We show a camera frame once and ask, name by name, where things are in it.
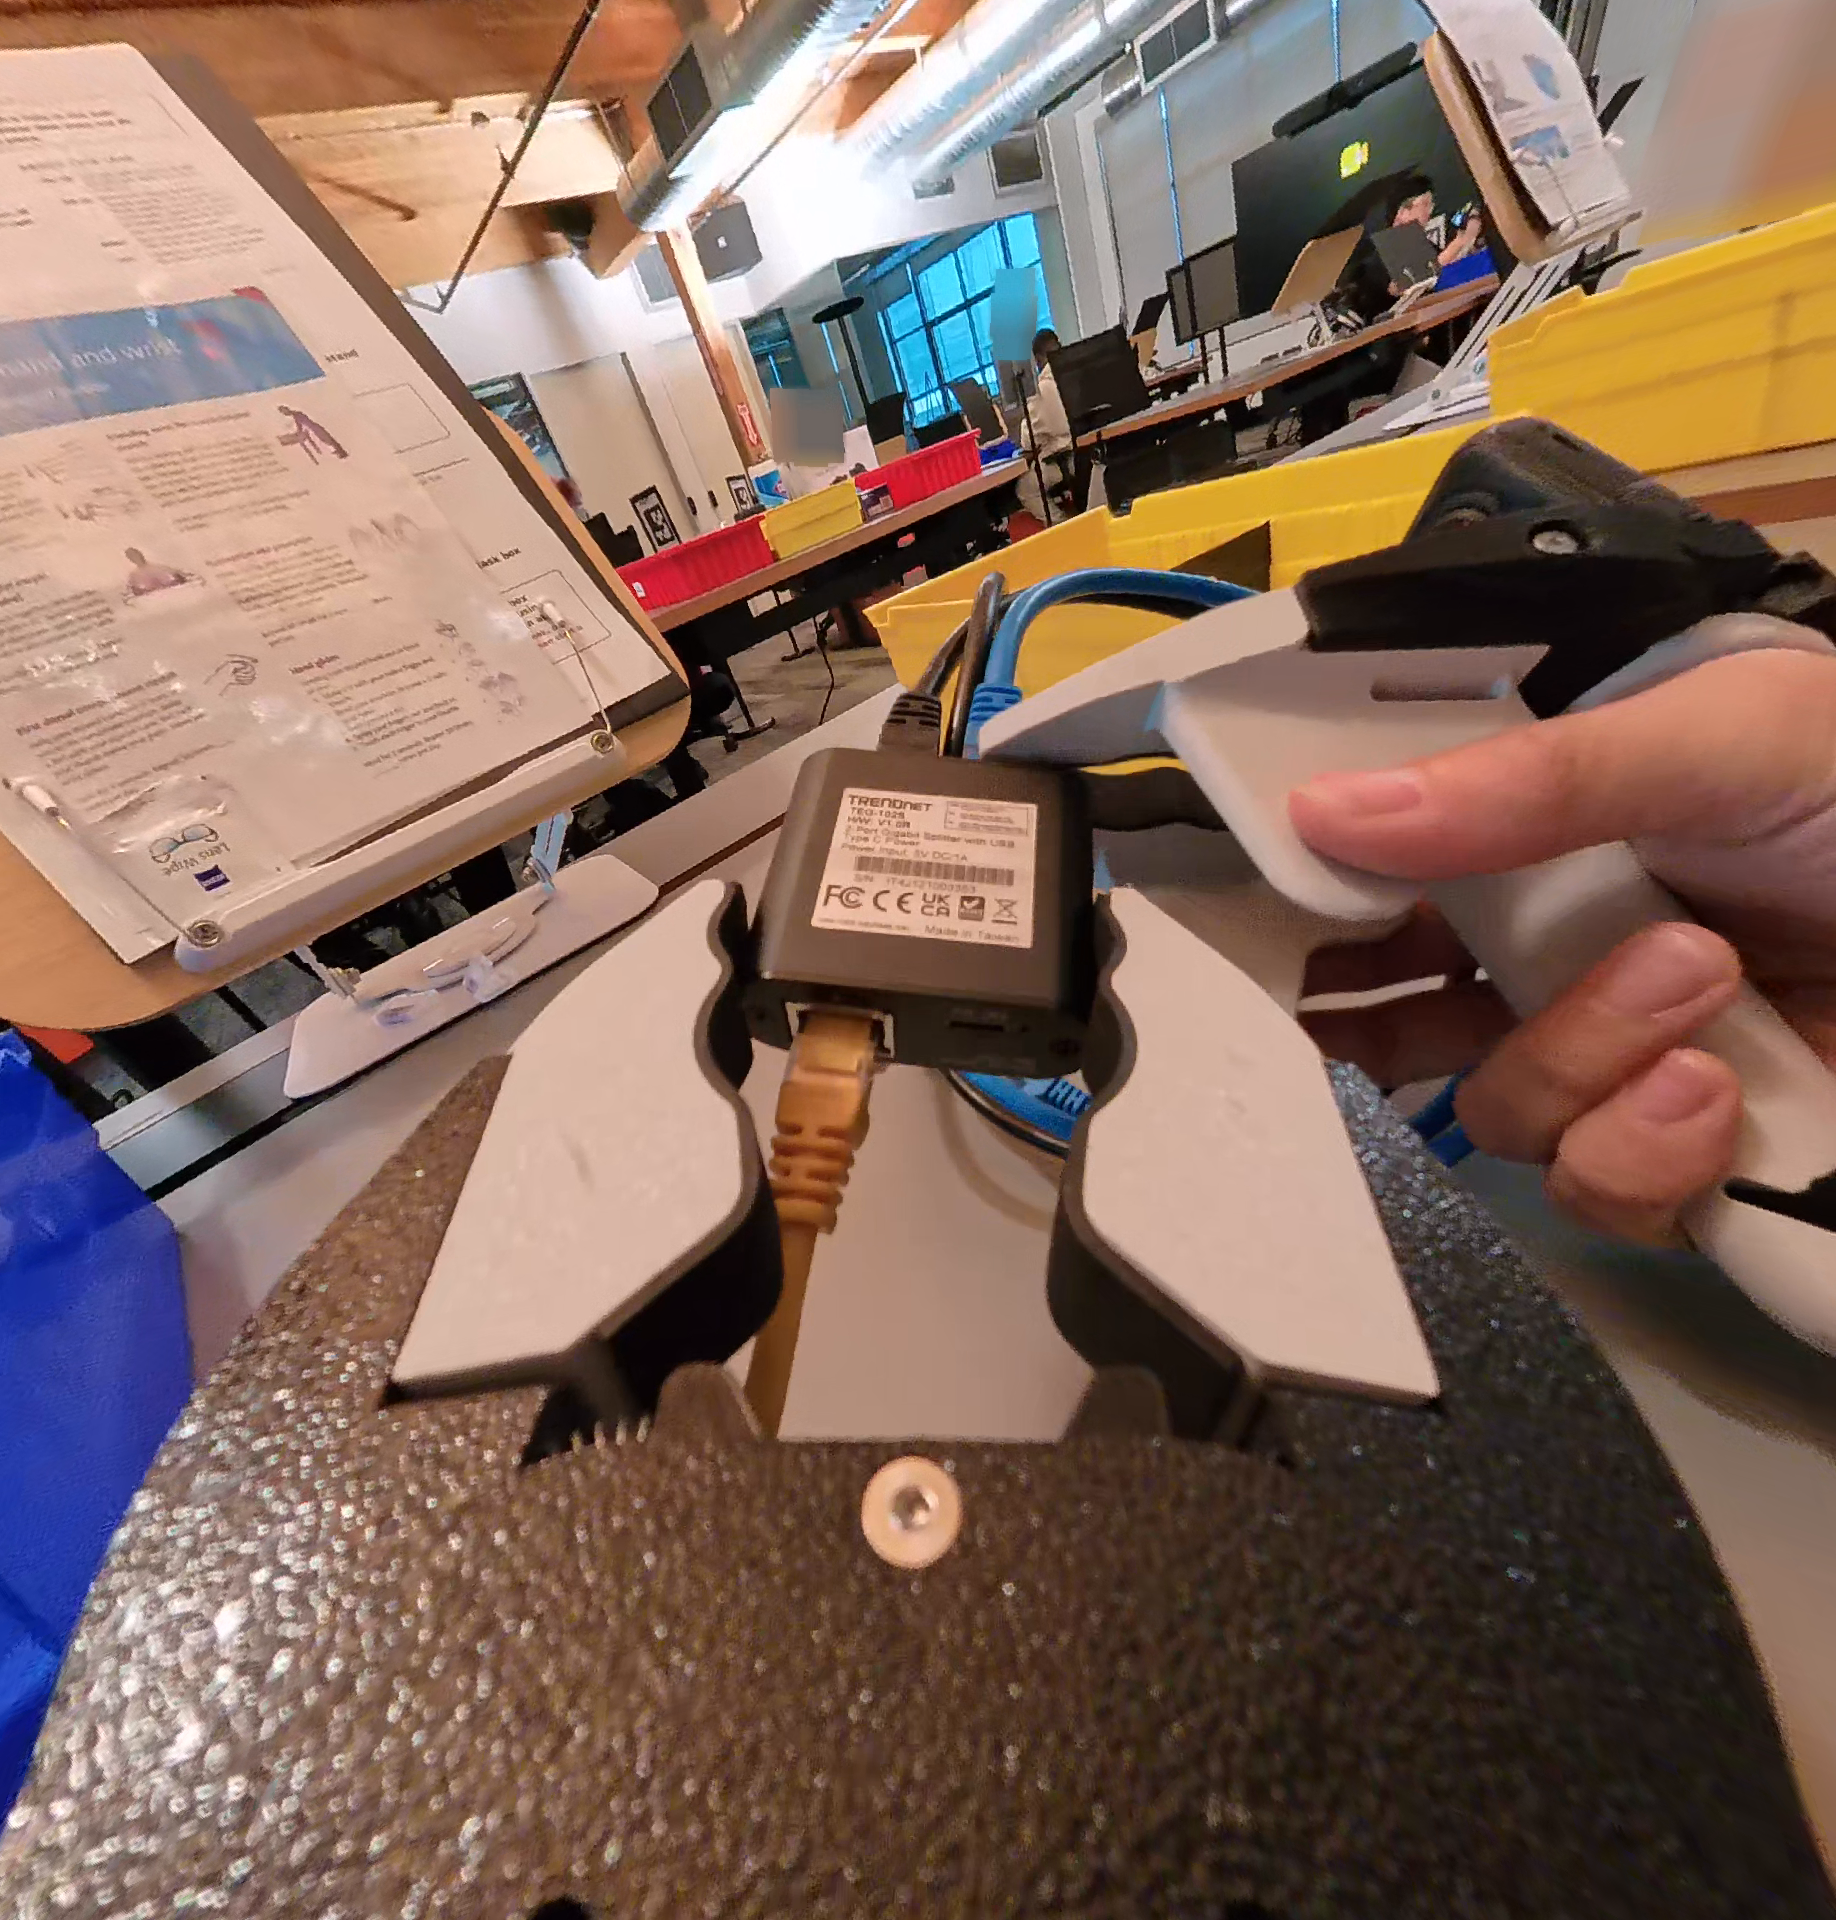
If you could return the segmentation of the small yellow plastic bin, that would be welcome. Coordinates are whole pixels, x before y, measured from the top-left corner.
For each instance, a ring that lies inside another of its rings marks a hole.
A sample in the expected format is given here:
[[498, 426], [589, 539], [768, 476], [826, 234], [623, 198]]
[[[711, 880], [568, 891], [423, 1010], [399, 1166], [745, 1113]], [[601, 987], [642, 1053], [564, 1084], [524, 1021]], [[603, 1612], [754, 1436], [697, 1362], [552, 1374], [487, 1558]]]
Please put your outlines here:
[[802, 558], [858, 529], [863, 529], [863, 502], [851, 475], [760, 513], [760, 534], [776, 560]]

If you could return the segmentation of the person's right hand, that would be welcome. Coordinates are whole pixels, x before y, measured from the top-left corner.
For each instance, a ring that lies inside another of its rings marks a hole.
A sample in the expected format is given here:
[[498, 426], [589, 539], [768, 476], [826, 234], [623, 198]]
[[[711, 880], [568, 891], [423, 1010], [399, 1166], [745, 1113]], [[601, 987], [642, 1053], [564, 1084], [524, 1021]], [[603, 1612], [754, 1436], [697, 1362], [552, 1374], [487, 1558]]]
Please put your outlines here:
[[1741, 1091], [1696, 1045], [1747, 981], [1836, 1072], [1836, 654], [1758, 652], [1546, 722], [1289, 795], [1335, 864], [1415, 882], [1512, 874], [1623, 843], [1689, 910], [1628, 937], [1514, 1020], [1433, 907], [1373, 944], [1316, 951], [1309, 998], [1418, 991], [1301, 1014], [1381, 1091], [1457, 1074], [1454, 1120], [1538, 1166], [1580, 1226], [1645, 1244], [1737, 1154]]

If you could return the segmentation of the grey desk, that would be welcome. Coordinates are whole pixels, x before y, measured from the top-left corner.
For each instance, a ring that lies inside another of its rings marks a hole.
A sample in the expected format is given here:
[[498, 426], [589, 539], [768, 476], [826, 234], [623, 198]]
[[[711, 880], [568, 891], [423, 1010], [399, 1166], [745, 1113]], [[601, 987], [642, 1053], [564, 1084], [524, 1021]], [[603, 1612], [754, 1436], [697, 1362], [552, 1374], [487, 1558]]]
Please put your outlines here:
[[1448, 1405], [1096, 1391], [1053, 1169], [888, 1072], [782, 1442], [392, 1403], [529, 1015], [190, 1182], [242, 1329], [0, 1852], [18, 1918], [1836, 1918], [1641, 1405], [1361, 1084]]

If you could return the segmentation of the black network splitter box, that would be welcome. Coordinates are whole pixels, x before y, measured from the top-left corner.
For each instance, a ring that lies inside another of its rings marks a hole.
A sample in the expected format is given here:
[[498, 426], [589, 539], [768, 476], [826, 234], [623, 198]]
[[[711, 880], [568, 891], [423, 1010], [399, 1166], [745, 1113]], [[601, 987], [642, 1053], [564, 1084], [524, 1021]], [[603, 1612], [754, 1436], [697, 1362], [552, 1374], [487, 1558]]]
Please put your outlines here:
[[1094, 1014], [1094, 829], [1076, 773], [910, 749], [796, 770], [741, 1003], [760, 1045], [858, 1014], [888, 1063], [1068, 1074]]

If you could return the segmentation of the large black monitor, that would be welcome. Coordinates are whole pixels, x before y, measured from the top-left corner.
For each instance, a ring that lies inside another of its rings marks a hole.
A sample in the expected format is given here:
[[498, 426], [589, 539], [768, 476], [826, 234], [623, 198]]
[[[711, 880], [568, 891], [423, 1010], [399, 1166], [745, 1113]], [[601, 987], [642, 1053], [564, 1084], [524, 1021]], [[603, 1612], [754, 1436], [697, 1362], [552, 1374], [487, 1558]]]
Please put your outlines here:
[[1266, 314], [1318, 238], [1383, 228], [1413, 179], [1429, 183], [1441, 226], [1478, 207], [1423, 55], [1400, 46], [1287, 108], [1271, 140], [1231, 164], [1239, 314]]

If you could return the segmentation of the long wooden table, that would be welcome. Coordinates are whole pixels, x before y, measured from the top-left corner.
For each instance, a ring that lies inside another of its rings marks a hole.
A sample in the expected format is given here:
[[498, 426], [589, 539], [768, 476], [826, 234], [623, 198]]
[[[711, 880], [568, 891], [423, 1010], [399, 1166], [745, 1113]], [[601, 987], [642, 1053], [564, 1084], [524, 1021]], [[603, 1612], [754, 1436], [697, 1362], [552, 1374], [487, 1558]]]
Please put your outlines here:
[[948, 517], [959, 517], [964, 507], [970, 507], [972, 502], [981, 502], [991, 492], [1015, 496], [1015, 480], [1023, 472], [1024, 472], [1023, 458], [981, 467], [979, 476], [970, 476], [967, 484], [921, 496], [918, 502], [895, 513], [863, 522], [858, 529], [817, 541], [803, 549], [802, 554], [776, 558], [733, 582], [703, 590], [671, 609], [653, 609], [647, 612], [647, 624], [657, 633], [675, 633], [680, 628], [697, 624], [724, 609], [752, 601], [760, 592], [810, 585], [813, 573], [828, 573], [832, 566], [858, 570], [859, 565], [874, 558], [880, 549], [900, 558], [908, 566], [912, 566], [918, 565], [917, 546], [928, 539], [934, 523]]

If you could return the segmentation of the white stand base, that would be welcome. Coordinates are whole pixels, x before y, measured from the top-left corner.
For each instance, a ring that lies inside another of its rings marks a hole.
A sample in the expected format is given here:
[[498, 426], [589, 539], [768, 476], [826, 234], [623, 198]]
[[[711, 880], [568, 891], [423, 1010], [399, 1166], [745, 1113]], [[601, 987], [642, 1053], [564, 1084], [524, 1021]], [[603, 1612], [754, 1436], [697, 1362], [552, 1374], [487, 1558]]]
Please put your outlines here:
[[293, 1020], [284, 1094], [315, 1097], [387, 1063], [639, 923], [653, 900], [650, 880], [617, 856], [593, 853], [356, 974]]

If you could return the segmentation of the red plastic bin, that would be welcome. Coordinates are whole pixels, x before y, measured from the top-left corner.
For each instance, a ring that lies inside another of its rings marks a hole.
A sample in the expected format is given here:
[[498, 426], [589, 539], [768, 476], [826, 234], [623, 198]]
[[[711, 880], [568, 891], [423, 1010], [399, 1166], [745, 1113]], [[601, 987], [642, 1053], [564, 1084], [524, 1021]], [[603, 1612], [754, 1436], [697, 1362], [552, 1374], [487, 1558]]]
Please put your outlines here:
[[918, 446], [917, 453], [859, 472], [854, 476], [854, 487], [859, 496], [863, 517], [873, 522], [917, 507], [937, 492], [972, 484], [979, 475], [979, 434], [964, 431], [950, 439]]
[[620, 565], [617, 577], [645, 612], [667, 612], [714, 590], [741, 582], [776, 560], [763, 513], [667, 546]]

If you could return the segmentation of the black floor lamp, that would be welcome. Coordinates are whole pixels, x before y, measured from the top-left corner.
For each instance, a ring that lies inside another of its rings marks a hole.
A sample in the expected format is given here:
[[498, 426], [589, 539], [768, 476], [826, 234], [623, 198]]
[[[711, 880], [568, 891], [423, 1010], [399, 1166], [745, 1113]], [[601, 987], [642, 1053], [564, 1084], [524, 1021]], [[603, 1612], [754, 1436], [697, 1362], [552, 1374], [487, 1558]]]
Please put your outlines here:
[[863, 299], [845, 292], [845, 295], [838, 295], [832, 302], [822, 302], [810, 314], [810, 321], [822, 334], [826, 348], [832, 348], [835, 369], [845, 369], [847, 378], [851, 378], [854, 420], [865, 425], [870, 406], [873, 406], [873, 390], [870, 390], [870, 380], [863, 375], [863, 361], [858, 355], [858, 336], [854, 336], [854, 318], [859, 314], [859, 309], [863, 309]]

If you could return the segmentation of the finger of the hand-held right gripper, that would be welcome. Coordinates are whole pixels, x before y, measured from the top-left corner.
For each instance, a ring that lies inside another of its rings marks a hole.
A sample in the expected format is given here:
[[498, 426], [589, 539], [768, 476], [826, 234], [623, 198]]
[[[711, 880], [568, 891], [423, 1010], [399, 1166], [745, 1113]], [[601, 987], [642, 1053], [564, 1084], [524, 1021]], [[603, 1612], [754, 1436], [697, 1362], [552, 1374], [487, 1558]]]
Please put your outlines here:
[[1318, 856], [1289, 795], [1326, 773], [1376, 773], [1529, 719], [1517, 683], [1546, 644], [1312, 654], [1273, 648], [1163, 690], [1153, 716], [1246, 859], [1292, 907], [1393, 923], [1415, 886]]
[[1301, 648], [1309, 617], [1292, 590], [1236, 598], [1122, 648], [991, 716], [981, 762], [1132, 762], [1170, 751], [1153, 711], [1164, 687]]

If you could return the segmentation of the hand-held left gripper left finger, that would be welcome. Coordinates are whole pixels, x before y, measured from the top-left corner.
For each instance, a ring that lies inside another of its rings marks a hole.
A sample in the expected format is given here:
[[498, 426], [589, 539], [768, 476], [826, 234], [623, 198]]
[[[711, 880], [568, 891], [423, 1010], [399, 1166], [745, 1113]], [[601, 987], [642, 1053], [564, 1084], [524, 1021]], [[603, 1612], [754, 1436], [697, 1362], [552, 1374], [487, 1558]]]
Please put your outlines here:
[[401, 1335], [394, 1395], [564, 1386], [608, 1427], [763, 1329], [782, 1252], [741, 1099], [748, 948], [741, 890], [695, 882], [519, 1034]]

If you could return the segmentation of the blue plastic bin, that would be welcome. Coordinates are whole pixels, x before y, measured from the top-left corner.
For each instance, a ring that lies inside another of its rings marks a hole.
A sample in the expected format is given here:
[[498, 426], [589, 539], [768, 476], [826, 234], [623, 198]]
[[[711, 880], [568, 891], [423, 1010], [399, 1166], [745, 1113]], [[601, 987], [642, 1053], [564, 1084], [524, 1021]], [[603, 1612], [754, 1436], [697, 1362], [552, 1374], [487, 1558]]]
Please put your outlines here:
[[0, 1033], [0, 1828], [110, 1539], [190, 1391], [170, 1223]]

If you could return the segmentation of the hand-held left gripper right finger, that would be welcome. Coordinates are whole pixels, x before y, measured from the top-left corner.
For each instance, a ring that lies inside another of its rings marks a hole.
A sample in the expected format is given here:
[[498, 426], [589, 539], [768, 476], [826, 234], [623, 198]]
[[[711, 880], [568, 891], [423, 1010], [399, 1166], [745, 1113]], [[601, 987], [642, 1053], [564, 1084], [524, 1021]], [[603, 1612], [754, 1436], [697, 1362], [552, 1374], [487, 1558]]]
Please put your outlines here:
[[1047, 1302], [1170, 1430], [1236, 1442], [1271, 1394], [1418, 1408], [1441, 1374], [1331, 1072], [1297, 1015], [1137, 890], [1096, 900], [1096, 1003]]

